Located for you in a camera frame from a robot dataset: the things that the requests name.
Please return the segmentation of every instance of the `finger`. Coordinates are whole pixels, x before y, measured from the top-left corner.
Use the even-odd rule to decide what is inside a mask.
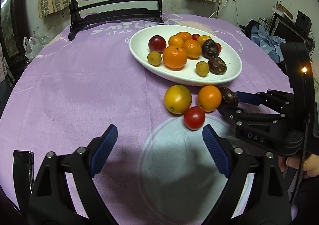
[[[286,169],[286,158],[284,157],[278,157],[278,166],[280,168],[280,171],[283,172]]]
[[[308,179],[308,178],[310,178],[310,176],[307,174],[307,172],[305,172],[305,174],[303,175],[303,178]]]
[[[292,156],[287,158],[286,165],[295,169],[299,168],[300,158],[298,156]],[[303,170],[307,171],[310,177],[316,177],[319,175],[319,156],[311,155],[305,160]]]

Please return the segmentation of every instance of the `white oval plate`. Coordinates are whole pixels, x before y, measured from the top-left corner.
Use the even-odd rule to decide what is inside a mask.
[[[155,35],[160,35],[166,40],[168,46],[169,38],[179,32],[208,35],[211,36],[215,42],[218,42],[222,46],[219,57],[221,57],[227,65],[226,73],[218,76],[209,72],[206,77],[199,76],[195,70],[196,64],[200,61],[208,61],[203,56],[200,56],[197,60],[188,59],[186,65],[181,70],[169,69],[164,65],[163,61],[158,67],[152,66],[147,60],[147,55],[150,52],[148,48],[149,39]],[[183,85],[205,86],[227,83],[238,77],[242,70],[240,57],[226,42],[207,32],[181,25],[157,25],[142,29],[131,38],[130,50],[133,57],[152,73]]]

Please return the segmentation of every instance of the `purple tablecloth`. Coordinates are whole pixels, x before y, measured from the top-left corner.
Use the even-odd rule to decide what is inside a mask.
[[[165,14],[164,20],[210,32],[234,48],[243,69],[227,84],[232,90],[291,91],[288,78],[237,27],[192,15]],[[48,151],[72,153],[114,124],[118,141],[94,183],[118,223],[193,224],[205,218],[225,178],[216,172],[201,131],[187,130],[182,117],[165,109],[163,96],[173,83],[130,53],[130,37],[152,25],[140,20],[90,26],[71,42],[67,28],[27,67],[0,121],[0,184],[13,202],[13,150],[35,153],[36,175]],[[190,90],[196,105],[199,88]],[[219,135],[231,135],[218,112],[206,119]],[[85,215],[71,176],[68,181],[76,209]]]

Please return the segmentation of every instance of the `led light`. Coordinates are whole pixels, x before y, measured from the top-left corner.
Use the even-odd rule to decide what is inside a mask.
[[[4,0],[3,3],[1,4],[1,8],[4,6],[4,4],[7,2],[8,0]]]

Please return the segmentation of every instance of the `red cherry tomato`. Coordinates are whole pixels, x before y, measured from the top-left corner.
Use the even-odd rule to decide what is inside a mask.
[[[148,48],[150,51],[157,51],[162,53],[166,49],[166,41],[160,35],[155,35],[150,38],[148,42]]]
[[[194,40],[197,40],[199,36],[200,36],[199,34],[193,34],[193,35],[192,35],[192,37],[193,37]]]
[[[198,106],[189,108],[184,114],[184,124],[191,130],[198,130],[205,122],[205,112]]]
[[[219,52],[221,53],[221,44],[219,44],[219,43],[216,42],[216,45],[217,45],[217,47],[218,47]]]

